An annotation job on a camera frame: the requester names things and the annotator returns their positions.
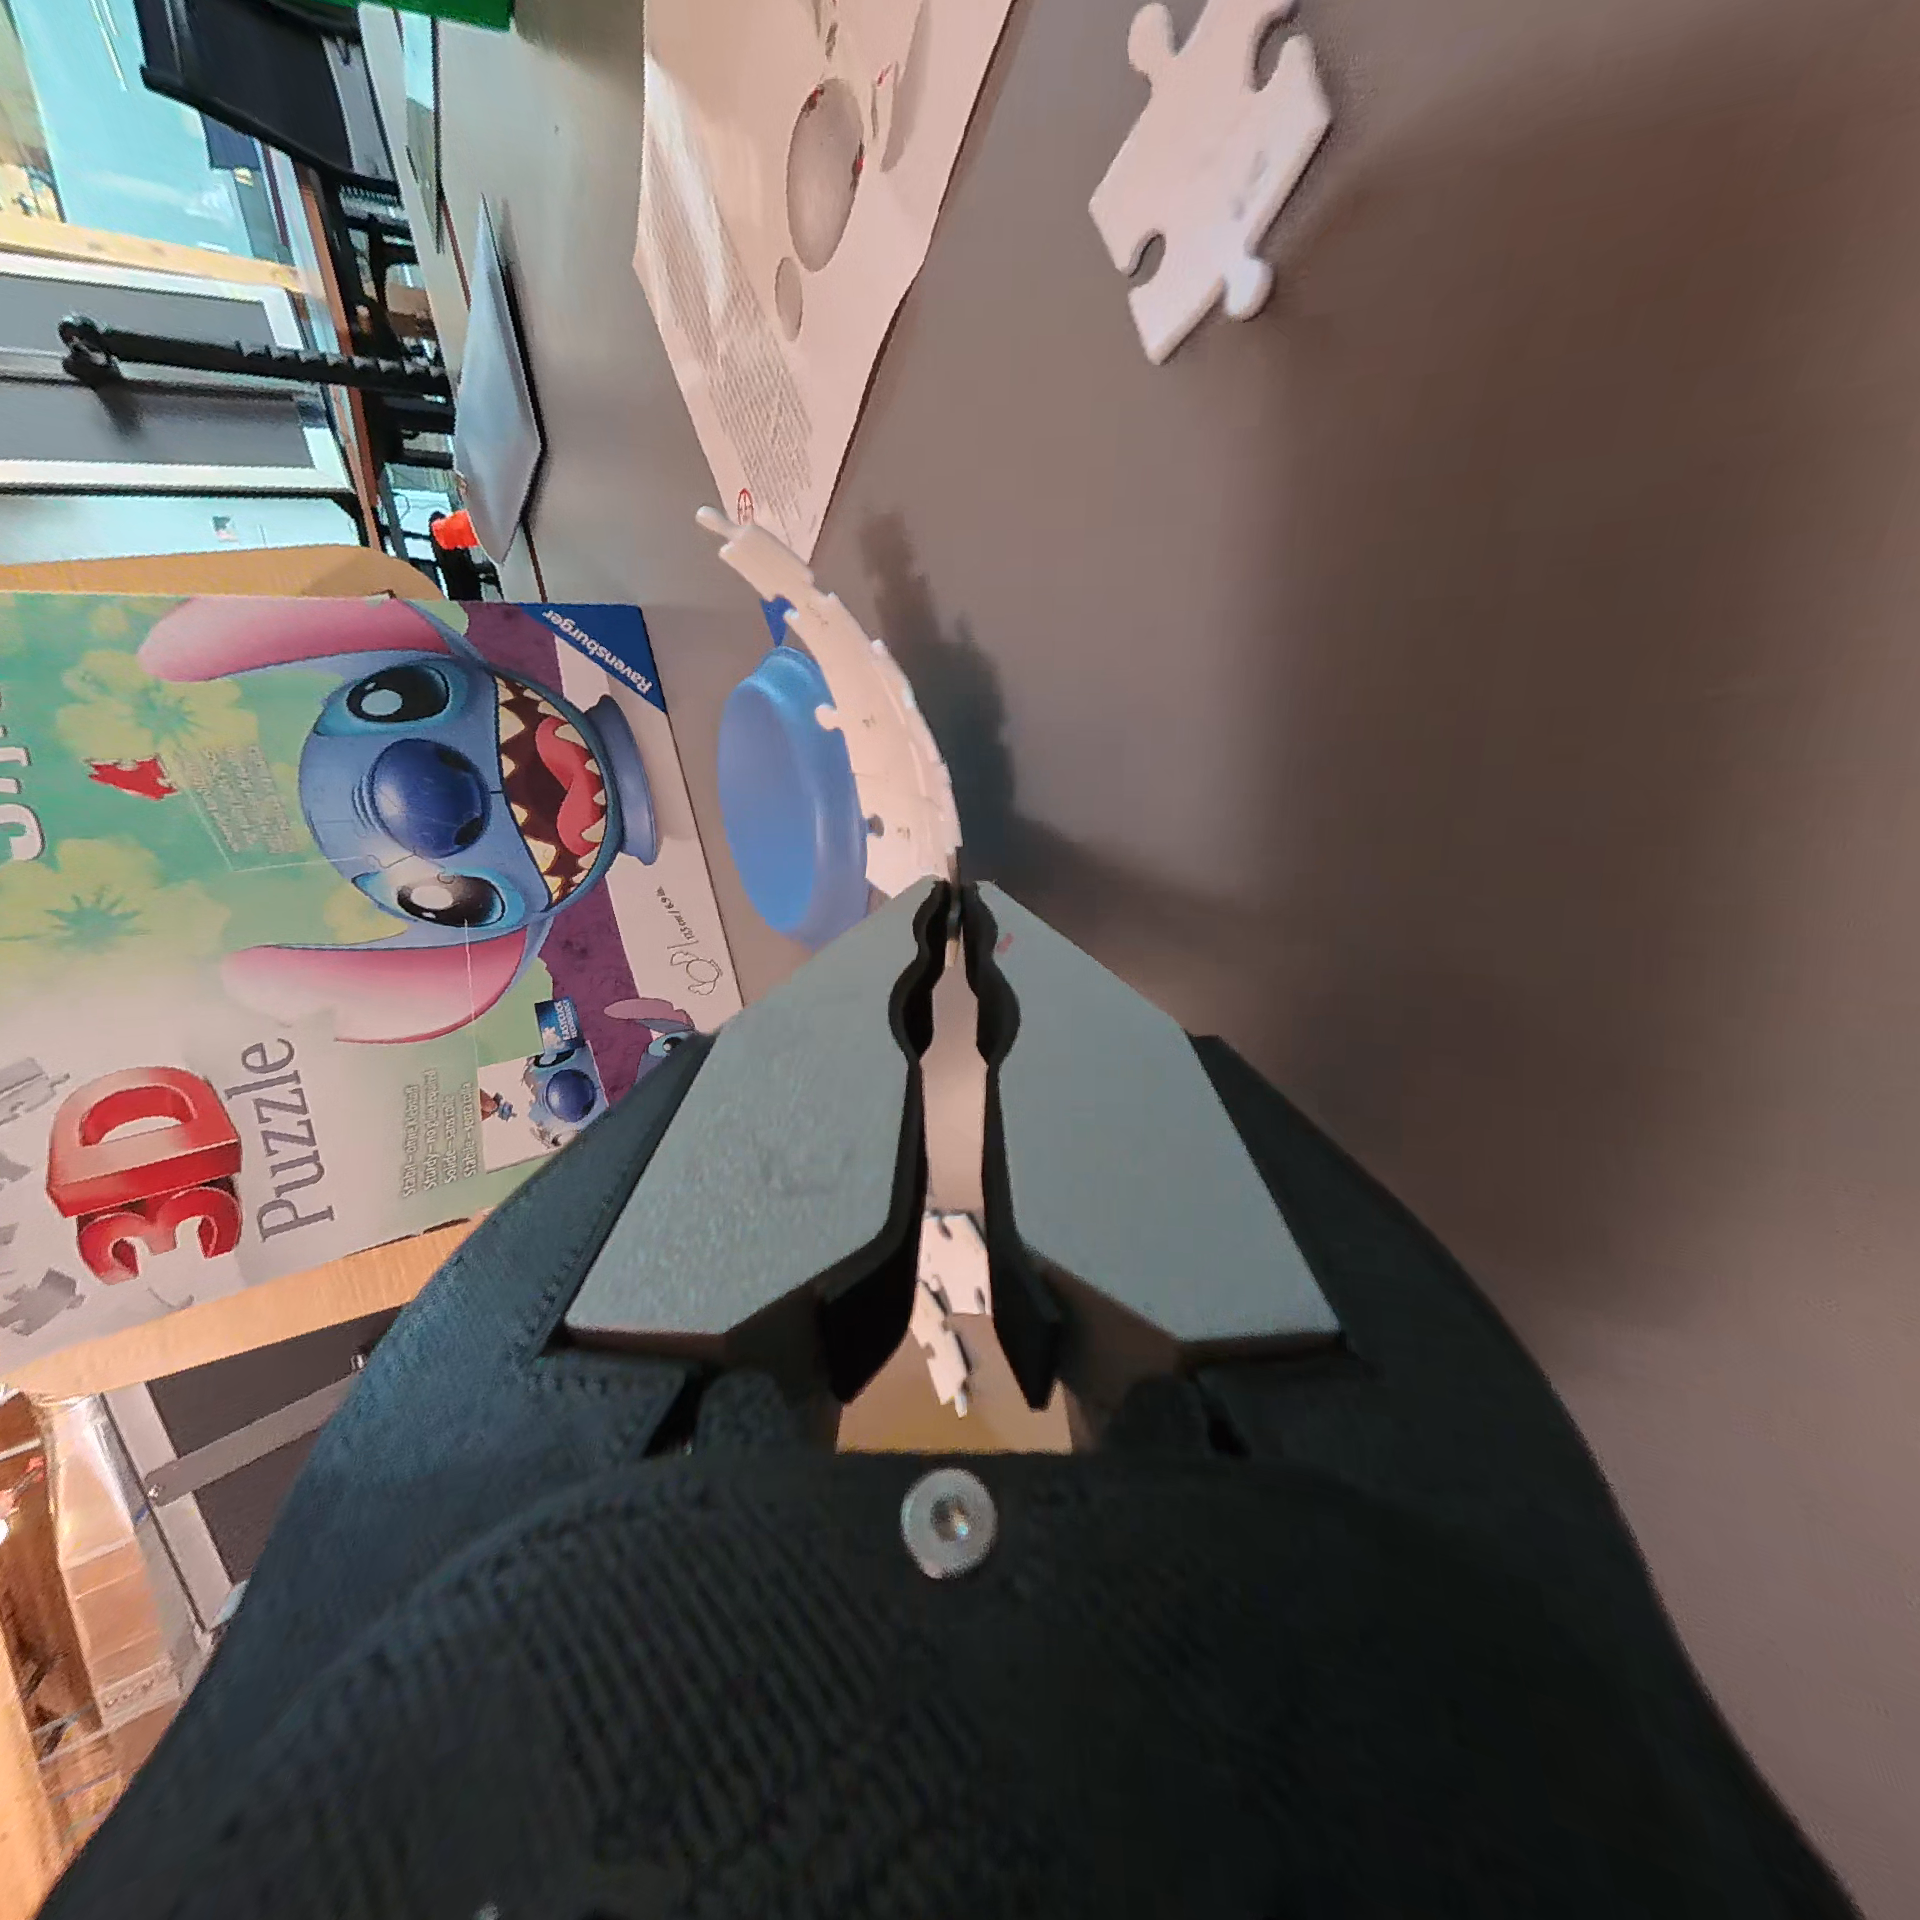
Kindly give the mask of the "blue round puzzle stand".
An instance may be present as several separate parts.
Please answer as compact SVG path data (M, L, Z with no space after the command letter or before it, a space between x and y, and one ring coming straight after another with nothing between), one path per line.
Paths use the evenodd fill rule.
M869 913L869 820L838 729L819 723L828 680L791 641L791 597L760 614L772 647L732 689L716 722L716 804L732 864L757 917L819 951Z

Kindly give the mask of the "assembled white puzzle section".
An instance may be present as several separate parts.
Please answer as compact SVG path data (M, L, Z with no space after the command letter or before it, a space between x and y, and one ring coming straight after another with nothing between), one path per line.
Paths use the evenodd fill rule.
M819 710L819 723L843 735L869 820L869 910L922 877L952 882L960 857L952 782L899 661L835 594L816 589L772 533L715 507L702 507L697 522L716 538L721 563L753 589L757 610L769 594L791 597L788 635L828 680L831 704Z

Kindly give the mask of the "printed instruction sheet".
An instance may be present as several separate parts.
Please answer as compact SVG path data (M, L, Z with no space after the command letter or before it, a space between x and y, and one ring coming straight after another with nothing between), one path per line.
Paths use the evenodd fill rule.
M646 3L635 276L716 504L810 558L1009 3Z

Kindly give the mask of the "white puzzle piece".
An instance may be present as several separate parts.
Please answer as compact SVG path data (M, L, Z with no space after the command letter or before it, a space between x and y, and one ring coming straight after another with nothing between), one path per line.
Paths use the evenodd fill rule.
M1163 3L1135 13L1126 59L1146 103L1096 183L1087 214L1128 276L1150 364L1219 311L1251 317L1276 270L1263 235L1297 191L1332 103L1294 3L1204 3L1176 35Z
M987 1243L968 1211L925 1211L909 1336L925 1364L931 1398L956 1418L974 1413L974 1357L960 1320L993 1311Z

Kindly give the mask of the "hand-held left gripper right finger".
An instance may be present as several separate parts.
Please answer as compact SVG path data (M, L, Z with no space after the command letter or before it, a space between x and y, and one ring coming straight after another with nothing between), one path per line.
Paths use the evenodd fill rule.
M1340 1324L1197 1044L991 882L965 892L997 1345L1032 1408L1328 1349Z

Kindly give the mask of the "colourful puzzle box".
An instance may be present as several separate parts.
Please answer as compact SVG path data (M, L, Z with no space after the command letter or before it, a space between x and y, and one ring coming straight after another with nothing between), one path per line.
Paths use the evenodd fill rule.
M643 614L3 597L3 1382L499 1207L741 1010Z

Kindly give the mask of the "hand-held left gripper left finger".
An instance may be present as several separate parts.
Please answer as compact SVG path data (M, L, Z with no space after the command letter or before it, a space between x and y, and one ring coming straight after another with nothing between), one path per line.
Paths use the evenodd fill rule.
M563 1311L578 1346L828 1405L888 1364L916 1292L949 910L949 882L912 882L716 1032Z

